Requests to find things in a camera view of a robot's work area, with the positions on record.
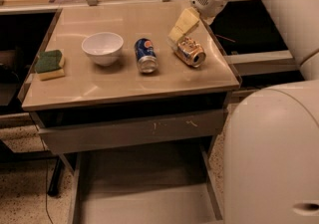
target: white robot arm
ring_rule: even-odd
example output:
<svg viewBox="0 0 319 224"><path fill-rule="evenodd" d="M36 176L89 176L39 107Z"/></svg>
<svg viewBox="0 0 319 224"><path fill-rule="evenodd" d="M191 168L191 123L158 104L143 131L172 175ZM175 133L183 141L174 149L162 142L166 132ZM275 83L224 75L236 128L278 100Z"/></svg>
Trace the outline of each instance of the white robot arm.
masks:
<svg viewBox="0 0 319 224"><path fill-rule="evenodd" d="M229 0L190 0L214 17ZM250 95L224 145L224 224L319 223L319 0L262 0L307 82Z"/></svg>
<svg viewBox="0 0 319 224"><path fill-rule="evenodd" d="M203 18L229 0L190 0ZM306 80L319 79L319 0L262 0Z"/></svg>

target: yellow object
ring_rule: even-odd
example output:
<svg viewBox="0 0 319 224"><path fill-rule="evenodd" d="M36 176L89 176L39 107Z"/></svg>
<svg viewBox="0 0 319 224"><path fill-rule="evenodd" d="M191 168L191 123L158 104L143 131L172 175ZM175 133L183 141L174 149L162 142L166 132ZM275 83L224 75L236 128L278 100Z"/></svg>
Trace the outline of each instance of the yellow object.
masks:
<svg viewBox="0 0 319 224"><path fill-rule="evenodd" d="M168 42L172 48L177 49L178 43L194 31L198 25L199 13L193 7L184 9L168 34Z"/></svg>
<svg viewBox="0 0 319 224"><path fill-rule="evenodd" d="M41 81L46 81L46 80L65 76L63 69L59 69L59 70L51 71L51 72L45 72L45 73L41 73L41 74L37 74L37 75L39 76L39 79Z"/></svg>

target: soda can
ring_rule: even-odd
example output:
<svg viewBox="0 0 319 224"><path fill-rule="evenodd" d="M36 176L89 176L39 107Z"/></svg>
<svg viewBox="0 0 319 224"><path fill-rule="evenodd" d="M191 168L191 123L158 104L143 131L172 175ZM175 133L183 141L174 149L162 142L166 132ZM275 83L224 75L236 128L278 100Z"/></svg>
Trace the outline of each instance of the soda can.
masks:
<svg viewBox="0 0 319 224"><path fill-rule="evenodd" d="M135 43L135 52L139 71L149 74L158 68L157 55L150 39L141 38Z"/></svg>
<svg viewBox="0 0 319 224"><path fill-rule="evenodd" d="M203 47L191 37L185 37L178 43L175 54L186 64L192 67L199 67L206 59Z"/></svg>

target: speckled floor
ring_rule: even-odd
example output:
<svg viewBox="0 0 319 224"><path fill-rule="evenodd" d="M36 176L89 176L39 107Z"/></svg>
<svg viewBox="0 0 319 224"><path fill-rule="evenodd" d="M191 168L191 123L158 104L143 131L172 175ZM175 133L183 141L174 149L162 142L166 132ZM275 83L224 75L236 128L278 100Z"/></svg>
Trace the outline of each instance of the speckled floor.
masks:
<svg viewBox="0 0 319 224"><path fill-rule="evenodd" d="M27 113L0 114L0 137L14 152L43 150L37 129ZM210 157L210 164L221 194L223 193L223 139L224 132L217 138ZM1 224L68 222L72 175L64 169L59 184L59 195L47 196L54 167L54 159L0 164Z"/></svg>

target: table top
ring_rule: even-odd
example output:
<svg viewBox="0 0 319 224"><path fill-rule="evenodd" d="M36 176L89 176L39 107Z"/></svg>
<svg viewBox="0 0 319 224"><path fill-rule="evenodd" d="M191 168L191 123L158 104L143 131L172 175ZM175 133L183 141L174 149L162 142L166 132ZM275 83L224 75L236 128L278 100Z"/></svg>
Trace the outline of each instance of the table top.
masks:
<svg viewBox="0 0 319 224"><path fill-rule="evenodd" d="M66 76L40 81L36 74L22 104L26 112L208 94L239 88L239 82L200 22L190 36L202 45L205 62L197 69L182 62L166 38L188 0L122 2L63 9L46 50L61 50ZM114 32L124 38L123 55L109 67L95 65L83 52L83 40ZM159 69L139 72L136 40L152 40Z"/></svg>

